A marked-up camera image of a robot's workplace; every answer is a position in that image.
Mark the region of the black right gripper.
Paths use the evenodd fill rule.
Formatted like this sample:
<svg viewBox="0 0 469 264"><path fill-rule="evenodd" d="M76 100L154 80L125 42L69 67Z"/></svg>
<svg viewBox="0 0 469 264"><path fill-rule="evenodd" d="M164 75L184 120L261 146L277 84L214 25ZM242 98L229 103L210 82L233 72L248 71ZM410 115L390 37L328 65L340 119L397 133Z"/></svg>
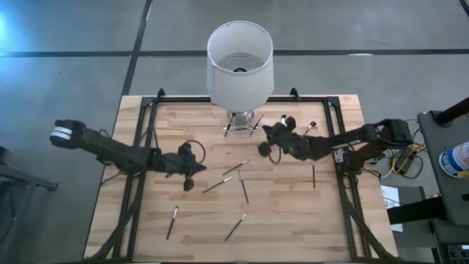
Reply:
<svg viewBox="0 0 469 264"><path fill-rule="evenodd" d="M274 125L263 125L266 140L261 142L257 149L262 157L267 157L272 152L271 147L278 144L277 136L280 137L280 148L284 154L289 154L298 160L312 159L311 136L300 136L292 133L296 128L294 117L287 117L284 122L276 122Z"/></svg>

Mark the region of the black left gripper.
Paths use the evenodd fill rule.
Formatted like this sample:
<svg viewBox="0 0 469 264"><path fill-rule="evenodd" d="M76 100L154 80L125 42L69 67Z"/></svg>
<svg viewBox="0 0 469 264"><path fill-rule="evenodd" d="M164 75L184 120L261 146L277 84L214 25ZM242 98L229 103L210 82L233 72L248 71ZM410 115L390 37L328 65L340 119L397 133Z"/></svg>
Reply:
<svg viewBox="0 0 469 264"><path fill-rule="evenodd" d="M161 156L164 172L166 172L167 177L173 174L182 175L184 173L184 167L189 168L189 171L184 174L185 180L183 188L185 191L190 191L194 187L193 176L207 169L207 167L202 164L206 157L206 150L202 143L197 142L196 144L201 147L203 152L201 161L196 160L196 155L192 151L190 142L185 142L179 147L179 155L176 153L165 153Z"/></svg>

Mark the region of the clear glass lamp base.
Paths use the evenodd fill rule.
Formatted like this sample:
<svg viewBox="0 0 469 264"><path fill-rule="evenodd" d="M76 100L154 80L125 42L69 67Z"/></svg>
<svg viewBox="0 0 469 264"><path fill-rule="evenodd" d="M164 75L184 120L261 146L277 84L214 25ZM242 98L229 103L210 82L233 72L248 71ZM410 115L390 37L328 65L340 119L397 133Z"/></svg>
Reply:
<svg viewBox="0 0 469 264"><path fill-rule="evenodd" d="M263 125L263 120L259 124L259 128L254 132L252 137L249 137L249 134L251 132L250 130L246 131L233 131L233 128L245 128L245 127L251 127L254 126L255 123L257 122L259 118L253 120L253 119L233 119L233 123L231 126L230 132L228 132L227 137L229 138L252 138L256 139L264 135L264 132L262 131L262 125Z"/></svg>

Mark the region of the white lamp shade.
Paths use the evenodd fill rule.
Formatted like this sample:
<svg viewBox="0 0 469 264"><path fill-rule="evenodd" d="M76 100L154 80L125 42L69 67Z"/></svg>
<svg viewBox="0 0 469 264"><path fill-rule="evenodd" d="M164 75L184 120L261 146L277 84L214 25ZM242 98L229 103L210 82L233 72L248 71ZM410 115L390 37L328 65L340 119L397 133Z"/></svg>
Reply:
<svg viewBox="0 0 469 264"><path fill-rule="evenodd" d="M219 26L207 41L207 91L212 103L246 125L275 87L273 41L250 21Z"/></svg>

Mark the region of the black power device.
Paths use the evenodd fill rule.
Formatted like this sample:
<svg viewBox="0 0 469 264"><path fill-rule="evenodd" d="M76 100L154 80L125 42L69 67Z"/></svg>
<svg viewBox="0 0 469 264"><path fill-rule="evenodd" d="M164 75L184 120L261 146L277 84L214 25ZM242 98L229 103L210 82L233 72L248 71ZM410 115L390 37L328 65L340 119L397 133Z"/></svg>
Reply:
<svg viewBox="0 0 469 264"><path fill-rule="evenodd" d="M407 147L395 154L391 162L394 173L405 174L409 170L414 160L414 152L412 147Z"/></svg>

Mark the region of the white paper sheet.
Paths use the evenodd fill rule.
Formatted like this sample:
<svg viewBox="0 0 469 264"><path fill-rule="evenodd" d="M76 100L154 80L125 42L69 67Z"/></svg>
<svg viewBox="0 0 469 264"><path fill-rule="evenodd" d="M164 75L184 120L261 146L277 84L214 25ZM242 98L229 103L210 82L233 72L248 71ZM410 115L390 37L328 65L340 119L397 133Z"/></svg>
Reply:
<svg viewBox="0 0 469 264"><path fill-rule="evenodd" d="M390 186L381 186L383 200L387 209L399 207L399 189ZM403 224L392 224L391 229L394 232L403 232Z"/></svg>

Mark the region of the dark metal stand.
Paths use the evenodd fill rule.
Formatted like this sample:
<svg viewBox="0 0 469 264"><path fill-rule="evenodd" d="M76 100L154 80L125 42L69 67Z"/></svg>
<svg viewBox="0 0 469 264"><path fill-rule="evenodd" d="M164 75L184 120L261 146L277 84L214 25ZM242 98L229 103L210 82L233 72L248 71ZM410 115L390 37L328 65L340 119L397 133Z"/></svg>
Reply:
<svg viewBox="0 0 469 264"><path fill-rule="evenodd" d="M56 191L59 183L14 169L6 163L7 149L0 146L0 212L1 206L9 198L11 220L6 230L0 234L0 264L5 264L11 243L27 211L32 194L37 187Z"/></svg>

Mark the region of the black cart pole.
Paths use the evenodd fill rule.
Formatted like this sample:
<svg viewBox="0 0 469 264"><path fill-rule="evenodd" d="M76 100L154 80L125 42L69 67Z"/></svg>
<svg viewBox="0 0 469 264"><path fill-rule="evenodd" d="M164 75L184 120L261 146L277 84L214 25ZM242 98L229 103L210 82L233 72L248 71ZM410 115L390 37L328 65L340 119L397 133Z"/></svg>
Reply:
<svg viewBox="0 0 469 264"><path fill-rule="evenodd" d="M449 127L456 118L465 114L469 114L469 97L444 111L436 111L433 114L433 119L439 126Z"/></svg>

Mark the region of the white wipes canister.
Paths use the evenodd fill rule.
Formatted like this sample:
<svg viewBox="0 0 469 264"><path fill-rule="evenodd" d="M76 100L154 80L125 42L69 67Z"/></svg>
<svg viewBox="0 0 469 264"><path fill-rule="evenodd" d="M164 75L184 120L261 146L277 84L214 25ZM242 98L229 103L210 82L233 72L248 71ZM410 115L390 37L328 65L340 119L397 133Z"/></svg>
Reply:
<svg viewBox="0 0 469 264"><path fill-rule="evenodd" d="M469 141L443 151L438 157L438 163L450 177L469 177Z"/></svg>

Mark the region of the grey side cart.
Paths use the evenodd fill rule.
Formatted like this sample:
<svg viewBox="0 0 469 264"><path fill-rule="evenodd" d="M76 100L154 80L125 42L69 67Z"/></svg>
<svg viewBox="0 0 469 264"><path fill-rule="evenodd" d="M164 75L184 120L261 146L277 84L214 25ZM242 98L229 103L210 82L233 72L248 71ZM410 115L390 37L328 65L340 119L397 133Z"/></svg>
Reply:
<svg viewBox="0 0 469 264"><path fill-rule="evenodd" d="M451 126L444 128L434 121L430 112L421 112L418 123L447 218L458 225L469 225L469 177L450 177L438 163L443 151L469 141L469 118L459 117Z"/></svg>

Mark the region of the black aluminium table frame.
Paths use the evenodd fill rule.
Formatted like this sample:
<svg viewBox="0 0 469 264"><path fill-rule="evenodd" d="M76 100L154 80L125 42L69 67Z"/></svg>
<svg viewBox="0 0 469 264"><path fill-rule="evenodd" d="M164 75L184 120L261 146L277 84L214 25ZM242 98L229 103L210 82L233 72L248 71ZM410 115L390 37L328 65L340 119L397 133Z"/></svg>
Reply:
<svg viewBox="0 0 469 264"><path fill-rule="evenodd" d="M265 135L256 139L224 137L227 122L226 111L202 97L191 102L180 96L167 96L159 102L124 97L114 127L116 140L132 144L142 140L153 126L164 152L174 152L192 139L193 151L201 161L203 152L196 143L202 143L207 169L194 176L195 186L186 192L180 175L149 172L143 180L127 179L115 167L106 168L84 256L92 257L99 251L138 190L142 190L140 214L128 223L121 241L109 252L110 258L156 263L270 263L348 261L351 250L363 255L358 229L347 231L344 225L332 157L298 161L273 153L263 158L257 146ZM222 176L248 159L247 164ZM232 179L202 193L227 177ZM166 240L175 206L179 210ZM245 212L243 222L224 242Z"/></svg>

